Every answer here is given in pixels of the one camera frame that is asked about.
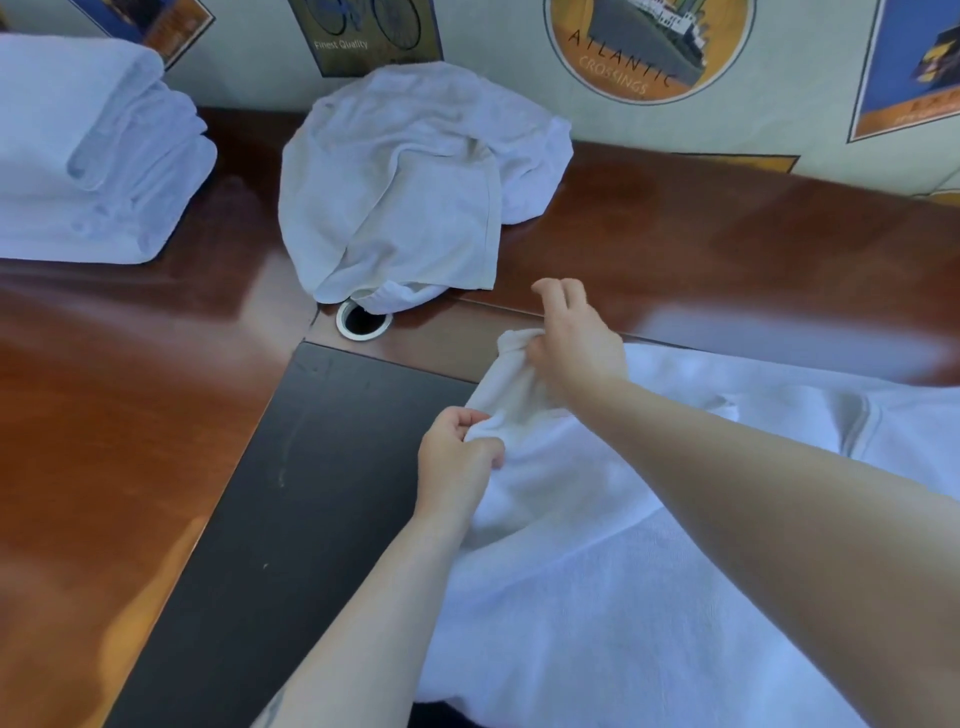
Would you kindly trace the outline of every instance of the forearm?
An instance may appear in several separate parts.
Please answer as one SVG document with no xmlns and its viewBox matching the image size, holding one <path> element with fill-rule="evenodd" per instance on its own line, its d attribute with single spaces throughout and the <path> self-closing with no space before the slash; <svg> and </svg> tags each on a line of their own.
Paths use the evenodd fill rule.
<svg viewBox="0 0 960 728">
<path fill-rule="evenodd" d="M 405 726 L 461 537 L 407 523 L 255 728 Z"/>
<path fill-rule="evenodd" d="M 576 411 L 865 717 L 894 725 L 950 707 L 955 502 L 629 382 Z"/>
</svg>

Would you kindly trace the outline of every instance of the bicycle wheel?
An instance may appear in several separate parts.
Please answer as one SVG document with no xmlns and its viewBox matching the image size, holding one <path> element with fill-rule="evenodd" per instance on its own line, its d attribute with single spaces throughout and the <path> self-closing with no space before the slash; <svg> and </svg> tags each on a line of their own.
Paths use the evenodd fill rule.
<svg viewBox="0 0 960 728">
<path fill-rule="evenodd" d="M 420 14 L 413 0 L 371 0 L 373 17 L 380 32 L 401 51 L 420 42 Z"/>
<path fill-rule="evenodd" d="M 317 25 L 332 36 L 339 36 L 347 29 L 343 0 L 306 0 L 306 8 Z"/>
</svg>

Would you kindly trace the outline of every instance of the black desk pad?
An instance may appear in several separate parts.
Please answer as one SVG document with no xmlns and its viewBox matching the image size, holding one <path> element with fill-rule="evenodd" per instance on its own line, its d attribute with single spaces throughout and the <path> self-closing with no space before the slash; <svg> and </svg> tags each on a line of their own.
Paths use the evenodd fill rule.
<svg viewBox="0 0 960 728">
<path fill-rule="evenodd" d="M 473 388 L 300 344 L 107 728 L 250 726 L 409 520 L 420 438 Z"/>
</svg>

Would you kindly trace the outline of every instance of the round hole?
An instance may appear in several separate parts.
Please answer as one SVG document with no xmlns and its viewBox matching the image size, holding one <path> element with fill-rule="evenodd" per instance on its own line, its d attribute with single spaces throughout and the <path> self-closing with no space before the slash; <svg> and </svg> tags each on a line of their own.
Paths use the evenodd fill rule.
<svg viewBox="0 0 960 728">
<path fill-rule="evenodd" d="M 393 314 L 370 313 L 353 301 L 344 301 L 337 311 L 337 330 L 353 341 L 369 341 L 387 330 Z"/>
</svg>

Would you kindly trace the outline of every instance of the white cloth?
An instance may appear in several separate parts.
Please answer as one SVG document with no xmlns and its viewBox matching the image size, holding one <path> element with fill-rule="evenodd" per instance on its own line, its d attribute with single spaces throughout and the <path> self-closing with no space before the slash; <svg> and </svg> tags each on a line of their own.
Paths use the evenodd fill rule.
<svg viewBox="0 0 960 728">
<path fill-rule="evenodd" d="M 418 700 L 481 725 L 806 728 L 863 723 L 627 464 L 551 406 L 508 332 L 468 405 L 492 475 L 450 576 Z M 631 380 L 958 495 L 960 389 L 645 344 Z"/>
<path fill-rule="evenodd" d="M 501 223 L 542 214 L 572 154 L 569 122 L 471 71 L 385 66 L 284 148 L 283 241 L 321 303 L 393 313 L 491 288 Z"/>
<path fill-rule="evenodd" d="M 112 38 L 0 36 L 0 257 L 142 263 L 216 147 L 155 51 Z M 38 87 L 43 93 L 37 93 Z"/>
</svg>

